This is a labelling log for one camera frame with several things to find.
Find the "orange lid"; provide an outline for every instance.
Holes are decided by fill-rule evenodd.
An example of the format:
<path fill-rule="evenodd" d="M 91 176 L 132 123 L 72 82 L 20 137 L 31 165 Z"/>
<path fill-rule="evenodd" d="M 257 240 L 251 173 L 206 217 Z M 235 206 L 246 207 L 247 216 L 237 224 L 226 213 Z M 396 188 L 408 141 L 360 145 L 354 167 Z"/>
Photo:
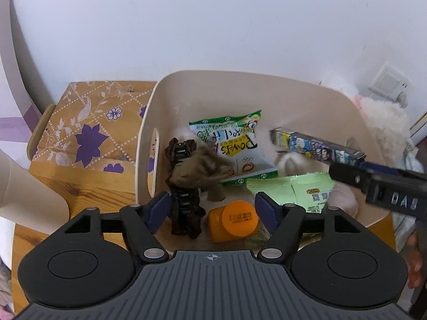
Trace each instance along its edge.
<path fill-rule="evenodd" d="M 227 205 L 222 215 L 223 227 L 233 236 L 246 237 L 258 225 L 255 207 L 246 201 L 235 201 Z"/>

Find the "light green packet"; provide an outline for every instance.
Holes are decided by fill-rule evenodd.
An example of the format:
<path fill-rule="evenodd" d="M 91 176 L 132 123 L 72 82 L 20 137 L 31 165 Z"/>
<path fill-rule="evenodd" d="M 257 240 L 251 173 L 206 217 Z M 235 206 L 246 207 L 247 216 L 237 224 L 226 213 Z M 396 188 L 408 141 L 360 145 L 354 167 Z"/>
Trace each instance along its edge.
<path fill-rule="evenodd" d="M 242 185 L 248 178 L 277 177 L 277 168 L 264 156 L 255 137 L 261 111 L 190 122 L 189 128 L 218 156 L 232 163 L 224 186 Z"/>
<path fill-rule="evenodd" d="M 310 213 L 320 213 L 335 182 L 327 172 L 275 179 L 249 179 L 246 187 L 253 196 L 264 191 L 278 204 L 295 203 Z"/>

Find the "wall socket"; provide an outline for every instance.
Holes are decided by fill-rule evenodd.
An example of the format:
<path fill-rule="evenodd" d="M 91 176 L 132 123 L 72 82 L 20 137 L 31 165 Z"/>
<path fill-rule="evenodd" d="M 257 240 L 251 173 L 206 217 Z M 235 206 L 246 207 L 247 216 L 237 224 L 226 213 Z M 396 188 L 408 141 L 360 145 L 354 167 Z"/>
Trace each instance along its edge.
<path fill-rule="evenodd" d="M 406 107 L 406 93 L 412 89 L 409 79 L 386 64 L 378 72 L 369 86 L 369 90 Z"/>

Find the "orange bottle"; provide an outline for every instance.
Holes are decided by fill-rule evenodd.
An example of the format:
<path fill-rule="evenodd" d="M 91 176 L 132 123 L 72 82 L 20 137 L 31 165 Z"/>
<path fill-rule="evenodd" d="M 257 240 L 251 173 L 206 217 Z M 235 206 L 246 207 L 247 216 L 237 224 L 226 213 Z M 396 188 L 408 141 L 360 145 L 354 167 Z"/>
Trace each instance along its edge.
<path fill-rule="evenodd" d="M 214 243 L 233 241 L 257 233 L 258 216 L 255 207 L 246 201 L 235 201 L 212 209 L 208 226 Z"/>

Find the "silver screw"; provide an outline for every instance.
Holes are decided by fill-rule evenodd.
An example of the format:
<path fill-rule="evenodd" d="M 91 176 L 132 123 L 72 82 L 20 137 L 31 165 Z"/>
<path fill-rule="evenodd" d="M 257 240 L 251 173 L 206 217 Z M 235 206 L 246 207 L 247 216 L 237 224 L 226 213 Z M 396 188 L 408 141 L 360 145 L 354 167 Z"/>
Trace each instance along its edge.
<path fill-rule="evenodd" d="M 144 251 L 144 256 L 146 258 L 161 258 L 164 255 L 164 251 L 159 248 L 150 248 Z"/>
<path fill-rule="evenodd" d="M 282 256 L 282 252 L 276 248 L 268 248 L 261 251 L 261 255 L 265 258 L 279 258 Z"/>

